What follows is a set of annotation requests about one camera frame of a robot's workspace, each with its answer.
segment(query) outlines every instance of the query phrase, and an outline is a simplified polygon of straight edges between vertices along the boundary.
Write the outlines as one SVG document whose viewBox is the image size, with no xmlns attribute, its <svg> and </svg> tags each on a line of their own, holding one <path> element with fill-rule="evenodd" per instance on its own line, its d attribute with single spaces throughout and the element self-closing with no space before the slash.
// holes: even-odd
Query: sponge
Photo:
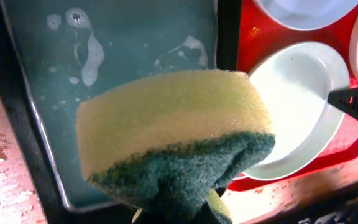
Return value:
<svg viewBox="0 0 358 224">
<path fill-rule="evenodd" d="M 82 103 L 83 177 L 123 202 L 189 222 L 210 188 L 225 187 L 275 144 L 247 74 L 221 70 L 136 80 Z"/>
<path fill-rule="evenodd" d="M 233 223 L 233 217 L 230 210 L 225 206 L 219 195 L 214 190 L 209 190 L 209 195 L 206 198 L 211 211 L 217 217 L 219 223 L 230 224 Z"/>
</svg>

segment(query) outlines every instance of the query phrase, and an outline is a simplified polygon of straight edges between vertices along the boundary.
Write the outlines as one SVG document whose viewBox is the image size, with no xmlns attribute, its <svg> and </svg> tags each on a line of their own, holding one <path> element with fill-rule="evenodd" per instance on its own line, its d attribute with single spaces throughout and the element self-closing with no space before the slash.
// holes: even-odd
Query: red tray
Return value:
<svg viewBox="0 0 358 224">
<path fill-rule="evenodd" d="M 263 59 L 290 44 L 302 41 L 318 41 L 330 45 L 342 55 L 349 70 L 350 86 L 351 88 L 358 87 L 358 79 L 350 69 L 348 53 L 357 15 L 358 5 L 341 20 L 328 27 L 302 32 L 290 30 L 277 24 L 265 15 L 253 1 L 244 0 L 242 3 L 237 68 L 240 71 L 249 72 Z M 338 132 L 326 149 L 305 168 L 280 180 L 308 175 L 357 157 L 358 121 L 346 114 Z M 243 178 L 234 180 L 228 188 L 244 191 L 276 181 L 279 180 L 259 181 Z"/>
</svg>

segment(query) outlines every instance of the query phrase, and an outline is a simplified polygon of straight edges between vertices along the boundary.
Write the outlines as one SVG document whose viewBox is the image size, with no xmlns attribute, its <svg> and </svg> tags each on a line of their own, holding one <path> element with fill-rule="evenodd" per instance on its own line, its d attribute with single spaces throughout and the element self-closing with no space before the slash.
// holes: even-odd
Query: green scouring pad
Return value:
<svg viewBox="0 0 358 224">
<path fill-rule="evenodd" d="M 84 178 L 124 203 L 189 222 L 275 144 L 247 74 L 183 71 L 125 84 L 78 107 Z"/>
</svg>

